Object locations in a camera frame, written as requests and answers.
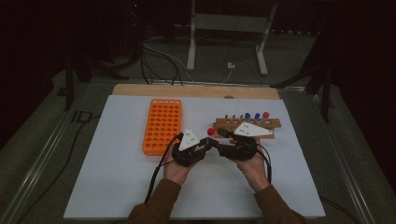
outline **metal rail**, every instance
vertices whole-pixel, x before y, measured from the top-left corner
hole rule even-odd
[[[3,215],[1,216],[1,224],[13,224],[18,221],[23,207],[25,206],[29,196],[34,190],[37,181],[39,180],[41,174],[46,168],[46,165],[48,164],[51,155],[55,151],[60,139],[64,134],[64,130],[69,123],[68,121],[72,117],[74,108],[82,98],[82,95],[87,90],[84,85],[85,84],[79,84],[79,90],[78,92],[76,92],[76,101],[71,105],[70,109],[67,112],[64,112],[52,134],[50,135],[46,145],[43,147],[40,154],[36,157],[35,162],[30,167],[26,176],[23,178],[16,194],[13,196],[11,202],[7,206],[6,211],[4,211]]]
[[[321,113],[319,111],[320,107],[320,102],[319,99],[316,95],[313,95],[310,98],[310,102],[312,103],[314,107],[315,114],[322,119]],[[321,125],[323,127],[323,130],[331,140],[332,144],[332,153],[335,157],[335,161],[337,163],[337,167],[340,170],[341,177],[343,177],[344,182],[346,184],[346,188],[350,194],[350,197],[352,199],[352,202],[355,204],[356,210],[358,212],[358,215],[360,217],[361,223],[362,224],[375,224],[375,220],[373,218],[372,213],[370,212],[369,207],[367,206],[366,201],[363,198],[363,195],[361,193],[361,189],[359,188],[359,185],[355,179],[355,177],[352,174],[352,171],[349,168],[349,165],[347,163],[347,159],[344,156],[342,147],[339,146],[339,144],[336,141],[336,137],[334,136],[332,128],[327,125],[325,122],[321,122]]]

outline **brown sleeve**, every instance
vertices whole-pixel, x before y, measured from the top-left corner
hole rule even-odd
[[[138,204],[128,216],[128,223],[167,223],[180,193],[181,186],[171,180],[162,179],[147,204]]]
[[[267,224],[307,223],[303,216],[289,209],[272,185],[256,192],[254,198]]]

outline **metal stand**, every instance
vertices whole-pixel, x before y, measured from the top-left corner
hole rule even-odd
[[[246,16],[228,16],[214,14],[200,14],[195,12],[195,0],[191,0],[191,34],[189,58],[187,60],[187,69],[194,70],[195,63],[195,29],[209,30],[227,30],[241,32],[262,33],[262,42],[256,46],[257,61],[262,76],[268,75],[267,66],[262,54],[271,30],[271,24],[276,12],[277,4],[272,5],[268,17],[246,17]]]

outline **red ball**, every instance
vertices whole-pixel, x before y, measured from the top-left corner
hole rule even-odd
[[[270,117],[270,113],[264,112],[264,113],[262,114],[262,117],[268,119],[268,118]]]
[[[214,135],[215,134],[215,129],[213,129],[213,128],[207,129],[207,134],[208,135]]]

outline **black cable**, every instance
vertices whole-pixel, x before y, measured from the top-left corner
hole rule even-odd
[[[77,139],[78,139],[78,135],[81,132],[82,128],[89,122],[91,122],[93,119],[99,119],[100,116],[97,117],[92,117],[90,118],[88,121],[83,122],[77,132],[76,135],[74,137],[72,146],[70,147],[70,151],[69,154],[67,156],[66,162],[64,163],[64,166],[62,167],[61,171],[55,176],[55,178],[52,180],[52,182],[47,186],[47,188],[40,194],[40,196],[38,196],[38,198],[30,205],[30,207],[23,213],[23,215],[18,219],[17,223],[21,223],[26,216],[30,213],[30,211],[32,211],[32,209],[35,207],[35,205],[44,197],[44,195],[46,195],[46,193],[50,190],[50,188],[53,187],[53,185],[56,183],[56,181],[59,179],[59,177],[61,176],[61,174],[64,172],[65,168],[67,167],[68,163],[70,162],[70,159],[72,157],[73,151],[74,151],[74,147],[76,145]]]
[[[160,163],[159,163],[158,166],[155,168],[154,173],[152,174],[151,181],[150,181],[149,187],[148,187],[148,195],[146,196],[145,203],[148,203],[148,202],[149,202],[149,198],[151,197],[151,193],[152,193],[152,191],[154,190],[155,179],[157,178],[157,174],[158,174],[158,172],[160,171],[160,168],[161,168],[163,165],[172,162],[172,161],[170,161],[170,162],[168,162],[168,163],[163,163],[163,161],[165,160],[166,154],[168,153],[169,149],[171,148],[173,142],[175,142],[175,140],[176,140],[177,138],[179,138],[181,135],[182,135],[182,133],[179,133],[178,135],[175,135],[175,137],[172,138],[172,140],[169,142],[168,146],[166,147],[166,150],[165,150],[165,152],[163,153],[163,157],[161,158]]]
[[[257,144],[259,147],[261,147],[264,151],[265,151],[265,153],[267,154],[267,156],[268,156],[268,161],[270,162],[270,164],[271,164],[271,157],[270,157],[270,154],[268,153],[268,151],[267,151],[267,149],[264,147],[264,146],[262,146],[262,145],[260,145],[260,144]]]
[[[270,184],[271,184],[271,182],[272,182],[272,165],[271,165],[271,159],[269,158],[270,155],[268,154],[267,150],[264,149],[268,154],[268,159],[267,159],[260,150],[258,150],[257,148],[256,148],[256,150],[257,150],[257,153],[259,153],[259,155],[262,156],[262,158],[264,159],[264,161],[267,164],[267,179],[268,179],[268,182],[270,182]]]
[[[155,50],[155,49],[150,49],[150,48],[145,48],[145,47],[143,47],[143,49],[150,50],[150,51],[153,51],[153,52],[155,52],[155,53],[157,53],[157,54],[160,54],[160,55],[162,55],[169,63],[171,63],[171,64],[175,67],[175,69],[176,69],[176,74],[175,74],[174,78],[172,79],[171,85],[173,85],[173,84],[175,83],[175,80],[176,80],[176,78],[178,78],[178,77],[179,77],[179,80],[180,80],[181,85],[183,85],[183,83],[181,82],[180,71],[179,71],[177,65],[173,62],[173,60],[172,60],[167,54],[164,54],[164,53],[162,53],[162,52],[159,52],[159,51],[157,51],[157,50]]]
[[[147,84],[151,84],[151,83],[149,83],[149,81],[148,81],[148,79],[146,77],[146,74],[145,74],[144,60],[145,60],[145,56],[142,53],[142,54],[140,54],[140,68],[142,70],[142,75],[143,75],[143,78],[145,79],[146,83]]]
[[[355,223],[357,223],[357,224],[361,224],[352,214],[350,214],[344,207],[342,207],[342,206],[339,205],[338,203],[335,203],[335,202],[333,202],[333,201],[331,201],[331,200],[329,200],[329,199],[327,199],[327,198],[325,198],[325,197],[323,197],[323,196],[320,196],[320,195],[319,195],[319,198],[320,198],[323,202],[325,202],[325,203],[331,205],[332,207],[334,207],[334,208],[340,210],[341,212],[343,212],[343,213],[344,213],[345,215],[347,215],[350,219],[352,219],[353,222],[355,222]]]
[[[170,60],[169,58],[166,58],[166,57],[164,57],[164,56],[162,57],[162,56],[159,56],[159,55],[150,54],[150,53],[146,53],[146,52],[145,52],[145,54],[150,55],[150,56],[153,56],[153,57],[158,57],[158,58]],[[157,77],[159,77],[160,79],[164,80],[165,82],[167,82],[167,83],[169,83],[169,84],[171,84],[171,85],[174,85],[176,78],[179,77],[179,72],[178,72],[178,70],[177,70],[177,74],[173,77],[172,82],[169,82],[168,80],[166,80],[166,78],[161,77],[161,76],[159,76],[158,74],[156,74],[156,73],[149,67],[148,64],[146,64],[146,67],[147,67],[150,71],[152,71]]]

